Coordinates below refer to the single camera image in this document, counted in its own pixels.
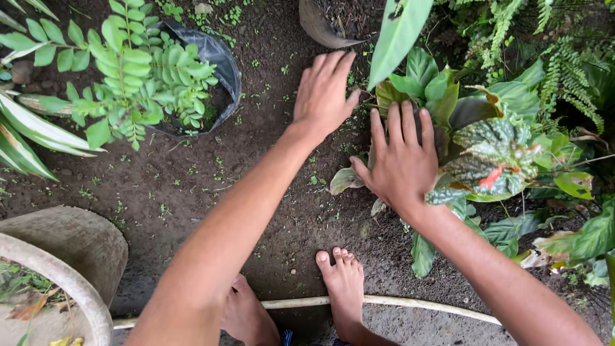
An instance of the black plastic pot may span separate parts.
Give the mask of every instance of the black plastic pot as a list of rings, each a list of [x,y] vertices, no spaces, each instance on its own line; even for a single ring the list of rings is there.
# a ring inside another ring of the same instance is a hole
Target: black plastic pot
[[[164,26],[166,26],[169,29],[169,33],[174,33],[186,45],[192,43],[196,44],[199,48],[200,59],[217,65],[213,71],[213,75],[218,78],[219,83],[226,89],[226,91],[228,91],[232,98],[232,103],[226,106],[222,114],[219,115],[209,130],[199,132],[196,135],[210,133],[224,120],[226,120],[226,118],[235,113],[237,107],[239,107],[239,101],[241,98],[241,79],[239,78],[239,69],[235,63],[235,59],[233,59],[231,51],[222,40],[209,36],[201,31],[186,28],[181,26],[179,23],[159,22],[154,24],[154,26],[157,26],[162,30],[164,30]],[[181,130],[178,131],[180,134],[170,131],[168,128],[162,126],[162,124],[153,125],[150,127],[154,130],[170,134],[174,137],[190,137],[188,134],[183,134],[185,130],[188,130],[186,126],[182,125],[176,117],[171,116],[170,118],[170,125],[178,130]]]

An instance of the right hand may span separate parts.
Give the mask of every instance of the right hand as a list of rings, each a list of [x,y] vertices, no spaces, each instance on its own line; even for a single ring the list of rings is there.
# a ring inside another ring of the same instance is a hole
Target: right hand
[[[376,108],[371,110],[371,142],[376,156],[372,170],[359,158],[350,157],[352,168],[365,186],[397,211],[425,206],[425,194],[434,188],[438,175],[434,127],[429,113],[426,109],[420,111],[423,146],[417,141],[410,101],[402,102],[402,113],[403,121],[399,105],[393,102],[389,108],[387,144],[380,114]]]

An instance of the hand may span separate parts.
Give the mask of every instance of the hand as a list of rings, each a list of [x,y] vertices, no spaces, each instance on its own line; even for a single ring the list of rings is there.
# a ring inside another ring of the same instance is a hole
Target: hand
[[[335,131],[359,103],[360,90],[346,100],[346,83],[355,52],[333,52],[314,59],[303,71],[295,102],[293,125],[315,142]]]
[[[416,137],[412,103],[404,101],[402,113],[403,121],[398,104],[393,102],[389,108],[387,144],[380,114],[376,108],[371,110],[371,142],[376,156],[371,171],[360,159],[350,158],[352,168],[365,186],[398,211],[424,206],[425,194],[434,188],[438,174],[434,127],[429,113],[425,109],[420,111],[422,147]]]

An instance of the forearm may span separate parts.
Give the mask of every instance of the forearm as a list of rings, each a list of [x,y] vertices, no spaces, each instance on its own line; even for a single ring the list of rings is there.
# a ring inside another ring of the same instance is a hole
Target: forearm
[[[520,345],[600,345],[572,309],[445,206],[400,215],[466,277]]]

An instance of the left hand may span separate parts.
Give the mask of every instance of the left hand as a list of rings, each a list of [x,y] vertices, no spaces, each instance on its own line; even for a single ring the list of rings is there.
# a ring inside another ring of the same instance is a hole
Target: left hand
[[[355,52],[333,52],[314,59],[303,71],[295,102],[293,125],[301,126],[319,143],[335,131],[359,103],[360,90],[346,100],[346,82]]]

